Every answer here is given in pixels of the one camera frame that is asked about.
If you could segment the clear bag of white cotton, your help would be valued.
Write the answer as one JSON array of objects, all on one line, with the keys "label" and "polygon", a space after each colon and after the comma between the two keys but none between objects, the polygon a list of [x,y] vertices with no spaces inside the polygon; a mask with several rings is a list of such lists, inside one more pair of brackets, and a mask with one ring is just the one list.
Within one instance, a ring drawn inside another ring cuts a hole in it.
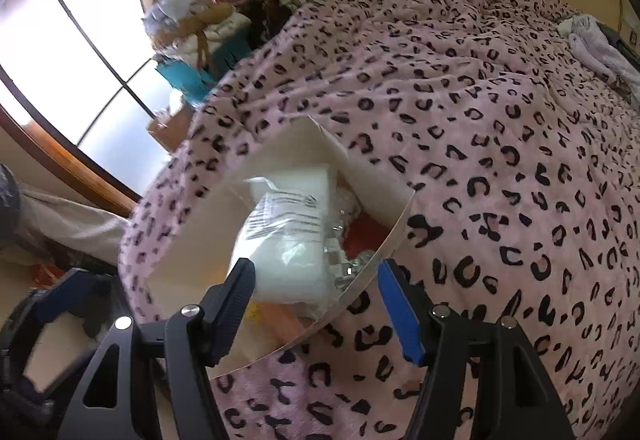
[{"label": "clear bag of white cotton", "polygon": [[243,181],[255,203],[236,236],[231,261],[255,267],[254,298],[328,310],[337,298],[326,253],[335,177],[329,166],[273,171]]}]

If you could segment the red happy meal box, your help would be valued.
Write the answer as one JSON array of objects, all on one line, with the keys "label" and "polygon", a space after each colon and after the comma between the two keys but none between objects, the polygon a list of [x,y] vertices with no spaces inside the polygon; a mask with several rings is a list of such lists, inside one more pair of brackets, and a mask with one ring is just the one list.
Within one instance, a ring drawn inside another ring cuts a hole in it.
[{"label": "red happy meal box", "polygon": [[342,249],[349,260],[354,260],[363,252],[376,252],[389,233],[388,226],[383,226],[366,212],[360,212],[345,230]]}]

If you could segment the grey cloth on floor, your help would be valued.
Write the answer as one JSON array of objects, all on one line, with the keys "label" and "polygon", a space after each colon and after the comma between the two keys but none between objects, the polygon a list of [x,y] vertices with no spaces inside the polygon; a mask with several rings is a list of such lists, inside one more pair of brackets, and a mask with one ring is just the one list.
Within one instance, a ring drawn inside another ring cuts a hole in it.
[{"label": "grey cloth on floor", "polygon": [[21,186],[29,230],[116,267],[128,220],[112,212]]}]

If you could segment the brown paper bag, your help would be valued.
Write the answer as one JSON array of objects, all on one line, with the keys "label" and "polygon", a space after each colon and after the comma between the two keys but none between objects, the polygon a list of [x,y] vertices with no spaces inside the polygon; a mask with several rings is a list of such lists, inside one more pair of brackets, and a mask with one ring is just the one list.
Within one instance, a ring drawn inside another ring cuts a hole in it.
[{"label": "brown paper bag", "polygon": [[192,106],[183,104],[180,110],[173,115],[168,112],[160,112],[150,121],[146,130],[168,153],[175,153],[188,136],[193,115]]}]

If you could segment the white cardboard box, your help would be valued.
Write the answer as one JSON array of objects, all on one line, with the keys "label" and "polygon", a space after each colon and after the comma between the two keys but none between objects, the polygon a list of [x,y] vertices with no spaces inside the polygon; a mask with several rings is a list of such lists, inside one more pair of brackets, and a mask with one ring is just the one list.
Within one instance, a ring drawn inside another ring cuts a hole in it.
[{"label": "white cardboard box", "polygon": [[227,374],[296,346],[352,304],[398,247],[412,199],[305,117],[209,189],[166,247],[145,246],[126,289],[139,319],[163,319],[250,260],[253,296],[216,368]]}]

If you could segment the teal storage box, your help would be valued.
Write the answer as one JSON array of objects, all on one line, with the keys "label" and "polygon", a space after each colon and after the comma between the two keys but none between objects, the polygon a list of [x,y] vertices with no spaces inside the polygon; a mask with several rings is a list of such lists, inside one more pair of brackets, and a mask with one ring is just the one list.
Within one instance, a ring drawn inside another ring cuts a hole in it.
[{"label": "teal storage box", "polygon": [[204,48],[196,42],[195,56],[157,54],[156,71],[182,94],[183,102],[202,104],[217,82],[242,59],[250,55],[247,27],[240,28],[222,41],[212,41]]}]

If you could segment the pink leopard print blanket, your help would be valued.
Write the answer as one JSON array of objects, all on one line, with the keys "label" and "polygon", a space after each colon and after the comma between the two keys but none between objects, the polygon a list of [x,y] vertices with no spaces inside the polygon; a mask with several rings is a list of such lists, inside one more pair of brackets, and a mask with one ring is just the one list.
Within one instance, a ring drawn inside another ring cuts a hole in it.
[{"label": "pink leopard print blanket", "polygon": [[579,439],[639,380],[639,116],[570,53],[560,0],[326,0],[218,82],[120,245],[148,277],[244,158],[310,116],[416,193],[396,261],[468,319],[513,316]]}]

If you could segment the pile of folded clothes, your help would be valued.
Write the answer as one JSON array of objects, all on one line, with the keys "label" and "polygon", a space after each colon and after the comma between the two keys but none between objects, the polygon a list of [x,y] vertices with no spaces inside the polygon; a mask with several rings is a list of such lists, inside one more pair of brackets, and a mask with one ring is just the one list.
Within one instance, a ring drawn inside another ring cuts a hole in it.
[{"label": "pile of folded clothes", "polygon": [[157,53],[183,60],[250,27],[250,19],[232,4],[212,0],[158,0],[142,23]]}]

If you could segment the light blue clothes on bed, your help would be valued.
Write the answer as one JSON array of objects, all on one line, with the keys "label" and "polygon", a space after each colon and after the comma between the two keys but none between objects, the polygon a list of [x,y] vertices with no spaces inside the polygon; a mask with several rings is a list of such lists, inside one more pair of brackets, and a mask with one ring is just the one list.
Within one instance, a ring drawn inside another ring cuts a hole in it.
[{"label": "light blue clothes on bed", "polygon": [[639,100],[639,55],[615,30],[590,14],[581,14],[561,22],[558,32],[582,65],[611,87],[625,85]]}]

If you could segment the window with dark frame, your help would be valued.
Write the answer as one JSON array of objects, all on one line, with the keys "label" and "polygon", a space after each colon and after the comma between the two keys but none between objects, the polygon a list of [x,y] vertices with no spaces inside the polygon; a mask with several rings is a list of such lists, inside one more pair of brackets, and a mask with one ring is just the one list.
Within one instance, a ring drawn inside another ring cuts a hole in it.
[{"label": "window with dark frame", "polygon": [[149,124],[176,99],[139,0],[1,0],[1,126],[94,204],[134,207],[169,158]]}]

